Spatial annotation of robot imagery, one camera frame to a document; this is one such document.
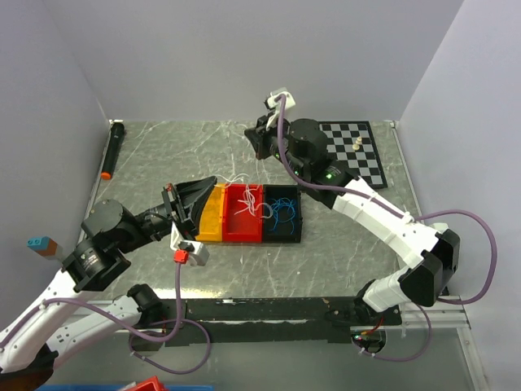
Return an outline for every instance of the red plastic object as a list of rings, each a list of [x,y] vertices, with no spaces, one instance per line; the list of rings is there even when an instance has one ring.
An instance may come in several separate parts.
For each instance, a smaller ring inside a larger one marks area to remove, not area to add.
[[[255,206],[263,202],[262,185],[248,185],[255,197]],[[223,242],[262,242],[262,214],[264,208],[259,207],[253,216],[245,210],[246,205],[239,200],[245,200],[246,185],[232,184],[225,189],[224,213],[222,218]]]
[[[149,380],[145,380],[139,383],[135,387],[129,389],[129,391],[168,391],[161,383],[157,376],[151,377]]]
[[[177,263],[182,263],[183,265],[188,261],[190,254],[185,250],[177,250],[173,254],[173,260]]]

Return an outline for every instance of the chessboard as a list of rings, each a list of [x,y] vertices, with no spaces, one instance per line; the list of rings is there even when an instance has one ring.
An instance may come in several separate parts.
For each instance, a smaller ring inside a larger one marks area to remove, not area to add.
[[[373,132],[367,121],[320,122],[328,138],[327,151],[338,160],[346,160],[374,189],[387,187],[382,161],[376,149]],[[358,140],[357,150],[353,148]]]

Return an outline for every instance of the white wall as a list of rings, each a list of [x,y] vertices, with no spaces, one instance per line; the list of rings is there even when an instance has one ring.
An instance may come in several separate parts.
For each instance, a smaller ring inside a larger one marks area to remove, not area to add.
[[[521,388],[521,34],[516,0],[466,0],[399,128],[423,212],[479,213],[499,246],[489,294],[467,311],[493,389]],[[460,269],[450,286],[476,294],[488,269],[484,233],[462,218]]]
[[[461,3],[45,0],[109,118],[251,121],[399,118]]]
[[[0,328],[58,270],[26,248],[48,235],[70,251],[94,183],[107,124],[41,0],[0,12]]]

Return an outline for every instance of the marble surface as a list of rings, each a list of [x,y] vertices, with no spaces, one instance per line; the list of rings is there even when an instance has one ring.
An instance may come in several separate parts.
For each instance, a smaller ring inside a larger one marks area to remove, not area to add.
[[[250,183],[292,184],[275,159],[258,161],[243,131],[253,122],[128,122],[116,172],[100,183],[96,201],[116,199],[132,213],[161,202],[167,182],[220,174],[249,175]],[[417,214],[394,130],[371,122],[388,188],[379,193]],[[205,267],[185,267],[183,297],[351,296],[367,281],[397,268],[393,251],[349,218],[302,195],[300,244],[209,244]],[[127,254],[132,266],[99,299],[148,283],[163,298],[175,297],[174,264],[167,238]]]

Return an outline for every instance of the black tube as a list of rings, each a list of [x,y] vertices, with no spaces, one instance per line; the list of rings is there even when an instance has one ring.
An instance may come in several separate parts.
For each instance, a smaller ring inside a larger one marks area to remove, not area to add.
[[[125,138],[125,127],[122,123],[112,124],[111,139],[108,142],[107,154],[101,168],[101,179],[112,179],[114,168],[116,167],[117,157],[120,155],[121,144]]]

